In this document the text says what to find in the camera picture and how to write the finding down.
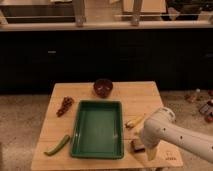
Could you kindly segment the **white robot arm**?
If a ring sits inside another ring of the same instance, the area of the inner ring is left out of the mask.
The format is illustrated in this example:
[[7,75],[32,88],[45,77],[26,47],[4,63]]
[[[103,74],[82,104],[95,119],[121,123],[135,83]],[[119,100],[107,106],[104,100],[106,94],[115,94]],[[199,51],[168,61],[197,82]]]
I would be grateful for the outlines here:
[[140,129],[145,147],[153,149],[163,140],[213,163],[213,136],[179,127],[175,119],[175,113],[167,107],[154,111]]

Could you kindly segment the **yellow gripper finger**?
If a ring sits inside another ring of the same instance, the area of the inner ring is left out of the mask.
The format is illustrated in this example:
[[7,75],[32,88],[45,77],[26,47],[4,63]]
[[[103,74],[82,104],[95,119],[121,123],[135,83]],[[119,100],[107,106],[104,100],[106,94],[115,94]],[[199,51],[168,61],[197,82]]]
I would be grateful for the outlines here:
[[154,147],[152,149],[147,148],[146,149],[147,158],[149,161],[154,160],[157,154],[157,148]]

